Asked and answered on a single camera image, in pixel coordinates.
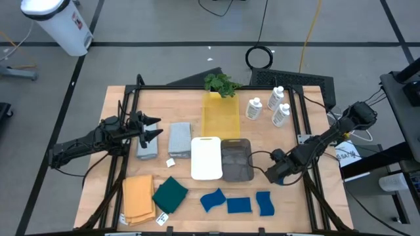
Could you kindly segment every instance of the yellow cable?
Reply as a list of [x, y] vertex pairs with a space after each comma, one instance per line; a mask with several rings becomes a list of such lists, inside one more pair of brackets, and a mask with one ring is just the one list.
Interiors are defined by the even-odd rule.
[[[3, 36], [11, 45], [13, 45], [14, 47], [17, 47], [13, 43], [12, 39], [10, 39], [5, 33], [3, 33], [2, 31], [0, 31], [0, 35]], [[35, 60], [29, 54], [25, 53], [23, 51], [23, 49], [21, 49], [21, 48], [18, 48], [17, 50], [19, 50], [20, 53], [22, 53], [24, 56], [26, 56], [26, 58], [29, 61], [31, 61], [33, 65], [14, 66], [14, 67], [12, 67], [13, 69], [26, 69], [26, 68], [36, 68], [37, 67], [37, 64], [36, 64]]]
[[303, 48], [302, 48], [301, 63], [299, 63], [299, 73], [301, 72], [303, 58], [305, 56], [306, 44], [308, 43], [309, 38], [310, 38], [310, 35], [312, 34], [312, 30], [314, 29], [314, 25], [315, 25], [316, 19], [317, 19], [318, 15], [320, 14], [321, 4], [322, 4], [322, 0], [318, 0], [318, 6], [316, 6], [316, 12], [315, 12], [314, 19], [312, 20], [312, 23], [310, 25], [310, 29], [309, 29], [308, 35], [306, 36], [306, 40], [305, 40], [304, 45], [303, 45]]

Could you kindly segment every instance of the blue sponge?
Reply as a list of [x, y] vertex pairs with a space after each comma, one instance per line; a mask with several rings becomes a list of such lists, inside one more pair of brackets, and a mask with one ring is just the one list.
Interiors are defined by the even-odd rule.
[[209, 212], [212, 207], [223, 204], [226, 201], [226, 197], [223, 195], [222, 190], [218, 188], [216, 192], [204, 195], [199, 201], [201, 201], [204, 210]]
[[249, 213], [251, 210], [251, 199], [249, 197], [228, 199], [228, 213]]
[[269, 191], [257, 192], [256, 198], [257, 198], [258, 205], [260, 206], [260, 216], [273, 216], [274, 206], [270, 200], [270, 192]]

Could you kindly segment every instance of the orange towel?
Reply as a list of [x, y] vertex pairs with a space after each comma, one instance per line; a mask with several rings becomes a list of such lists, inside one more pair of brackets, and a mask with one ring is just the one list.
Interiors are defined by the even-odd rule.
[[124, 215], [129, 226], [137, 225], [156, 217], [152, 175], [134, 176], [123, 181]]

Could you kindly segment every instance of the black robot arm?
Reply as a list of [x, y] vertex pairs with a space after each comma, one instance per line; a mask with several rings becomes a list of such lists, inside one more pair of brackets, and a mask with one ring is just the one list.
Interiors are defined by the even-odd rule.
[[132, 111], [126, 122], [119, 115], [108, 117], [86, 136], [74, 140], [55, 144], [49, 150], [49, 165], [51, 168], [60, 168], [72, 159], [82, 157], [99, 151], [108, 151], [110, 155], [121, 155], [123, 141], [138, 136], [142, 148], [163, 130], [145, 130], [144, 126], [159, 122], [160, 118], [148, 117], [141, 111]]
[[376, 122], [377, 113], [365, 102], [356, 102], [343, 112], [343, 116], [329, 130], [307, 139], [304, 144], [294, 147], [289, 155], [281, 149], [272, 152], [276, 164], [267, 169], [265, 176], [271, 183], [290, 174], [306, 171], [311, 160], [324, 153], [328, 144], [339, 140], [352, 130], [366, 130]]

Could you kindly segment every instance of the leafy plant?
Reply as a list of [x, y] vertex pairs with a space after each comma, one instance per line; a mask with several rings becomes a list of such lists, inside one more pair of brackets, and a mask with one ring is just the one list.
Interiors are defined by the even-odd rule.
[[235, 96], [235, 89], [242, 85], [229, 81], [230, 78], [231, 76], [225, 74], [208, 74], [204, 78], [204, 89], [217, 91], [222, 98], [226, 98], [227, 95], [233, 97]]

